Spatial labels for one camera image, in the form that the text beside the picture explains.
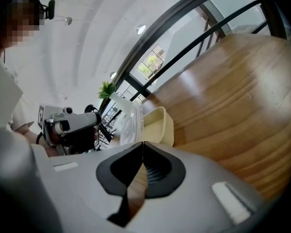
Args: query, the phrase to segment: white device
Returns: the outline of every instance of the white device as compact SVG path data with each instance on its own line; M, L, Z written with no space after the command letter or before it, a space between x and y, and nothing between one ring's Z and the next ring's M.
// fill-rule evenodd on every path
M82 153L94 149L94 127L101 123L98 112L75 114L71 107L42 106L38 124L45 142L55 146L60 155Z

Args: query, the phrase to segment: white shirt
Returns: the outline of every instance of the white shirt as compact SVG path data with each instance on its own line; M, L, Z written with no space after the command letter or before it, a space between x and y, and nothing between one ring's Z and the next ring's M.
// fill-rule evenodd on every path
M0 128L15 131L25 124L30 127L33 121L25 115L25 106L21 89L0 58Z

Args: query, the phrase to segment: glass window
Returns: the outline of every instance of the glass window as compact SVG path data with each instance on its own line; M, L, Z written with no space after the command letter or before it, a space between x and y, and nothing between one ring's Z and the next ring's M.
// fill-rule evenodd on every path
M166 52L159 44L155 46L155 48L153 49L153 52L155 52L160 57L161 60L163 61L165 60Z
M142 61L147 67L150 67L154 62L156 62L158 59L158 56L155 54L155 52L151 51L146 58Z
M150 76L152 76L152 72L151 70L142 62L138 65L137 67L145 76L147 76L148 78Z
M141 94L137 97L140 101L146 99L144 96L142 96Z
M136 93L137 90L134 87L132 87L127 81L123 81L123 83L116 91L116 94L118 96L125 98L127 100L130 100ZM115 120L112 119L116 115L116 113L118 113L119 110L120 110L119 107L113 100L111 100L109 105L106 107L101 120L103 125L107 127L108 131L110 131L113 128Z

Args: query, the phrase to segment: black metal railing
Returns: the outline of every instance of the black metal railing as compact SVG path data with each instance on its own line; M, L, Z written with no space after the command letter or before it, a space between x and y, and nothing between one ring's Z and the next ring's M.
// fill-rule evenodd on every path
M199 43L203 42L207 37L212 35L215 31L219 30L230 22L232 19L236 18L240 14L249 10L253 6L258 4L261 5L262 11L265 15L266 20L258 25L251 33L258 33L265 26L269 26L269 30L272 36L277 36L281 38L286 38L285 28L280 17L279 11L276 7L276 4L271 0L255 0L243 8L237 10L236 12L230 14L226 18L222 19L218 23L214 24L212 27L204 31L197 39L185 47L180 53L178 53L172 60L165 64L149 81L142 85L137 79L135 79L130 71L138 63L141 57L145 52L177 21L179 21L184 15L186 15L191 10L202 5L207 0L180 0L170 9L168 9L164 14L162 14L142 35L139 41L134 45L128 56L125 58L123 64L120 66L117 76L114 79L116 88L118 89L122 82L125 80L131 86L133 86L137 93L131 97L131 101L135 100L140 94L145 98L151 94L147 89L155 80L157 80L164 72L166 72L173 64L175 64L179 59L181 59L185 54L190 50L196 47ZM104 112L107 105L109 104L110 99L106 99L102 102L99 111ZM112 118L109 120L110 124L116 117L121 113L118 111Z

